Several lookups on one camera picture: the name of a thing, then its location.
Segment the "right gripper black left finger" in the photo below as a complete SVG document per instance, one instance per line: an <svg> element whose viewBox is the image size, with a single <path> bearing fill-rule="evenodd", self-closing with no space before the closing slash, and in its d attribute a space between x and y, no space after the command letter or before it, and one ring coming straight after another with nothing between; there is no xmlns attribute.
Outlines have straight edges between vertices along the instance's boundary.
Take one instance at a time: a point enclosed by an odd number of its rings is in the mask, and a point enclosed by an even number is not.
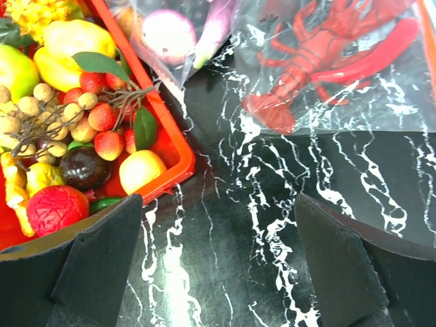
<svg viewBox="0 0 436 327"><path fill-rule="evenodd" d="M115 326L136 247L142 197L1 251L1 325L45 326L56 305Z"/></svg>

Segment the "clear zip top bag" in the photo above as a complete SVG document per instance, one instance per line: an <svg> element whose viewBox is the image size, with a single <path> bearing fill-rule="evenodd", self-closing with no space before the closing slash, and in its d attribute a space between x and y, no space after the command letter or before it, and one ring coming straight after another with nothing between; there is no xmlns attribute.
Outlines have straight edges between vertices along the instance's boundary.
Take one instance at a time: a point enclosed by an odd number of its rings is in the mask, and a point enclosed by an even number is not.
<svg viewBox="0 0 436 327"><path fill-rule="evenodd" d="M423 1L239 1L232 43L245 131L435 131Z"/></svg>

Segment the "red plastic lobster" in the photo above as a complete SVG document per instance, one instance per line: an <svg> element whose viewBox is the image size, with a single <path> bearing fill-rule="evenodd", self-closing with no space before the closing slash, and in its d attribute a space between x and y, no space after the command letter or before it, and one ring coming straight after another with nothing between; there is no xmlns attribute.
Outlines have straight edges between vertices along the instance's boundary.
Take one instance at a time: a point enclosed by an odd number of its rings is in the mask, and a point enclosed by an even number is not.
<svg viewBox="0 0 436 327"><path fill-rule="evenodd" d="M296 120L290 112L290 106L298 94L309 83L313 83L311 76L351 65L369 55L384 40L350 57L344 57L342 52L352 42L384 24L394 19L404 19L400 15L412 5L413 1L333 1L324 21L308 29L305 20L318 8L317 2L311 1L294 17L292 27L298 46L292 48L284 44L278 35L274 35L270 43L273 49L289 54L288 59L268 59L262 53L257 54L258 61L264 67L280 67L283 71L269 92L246 96L243 108L267 128L280 134L291 134L295 130ZM369 78L353 82L361 89L369 86ZM336 84L347 86L353 82ZM313 83L323 102L348 104L346 99L332 98L324 88L324 83Z"/></svg>

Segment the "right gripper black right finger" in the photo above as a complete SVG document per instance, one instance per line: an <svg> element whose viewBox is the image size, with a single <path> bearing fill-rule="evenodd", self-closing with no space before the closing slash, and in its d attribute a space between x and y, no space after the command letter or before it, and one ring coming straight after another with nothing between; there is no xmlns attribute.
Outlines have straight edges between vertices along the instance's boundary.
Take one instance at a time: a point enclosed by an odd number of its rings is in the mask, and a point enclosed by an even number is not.
<svg viewBox="0 0 436 327"><path fill-rule="evenodd" d="M435 325L435 248L303 193L294 212L324 326Z"/></svg>

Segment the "red chili pepper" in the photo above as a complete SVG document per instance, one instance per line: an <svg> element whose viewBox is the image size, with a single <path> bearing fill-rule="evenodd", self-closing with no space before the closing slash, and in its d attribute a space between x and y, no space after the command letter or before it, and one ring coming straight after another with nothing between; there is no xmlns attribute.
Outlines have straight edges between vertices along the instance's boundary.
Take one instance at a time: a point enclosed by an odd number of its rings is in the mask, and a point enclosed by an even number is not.
<svg viewBox="0 0 436 327"><path fill-rule="evenodd" d="M311 82L345 83L368 78L402 55L414 42L419 30L419 23L415 18L404 18L373 52L351 65L316 73L311 76Z"/></svg>

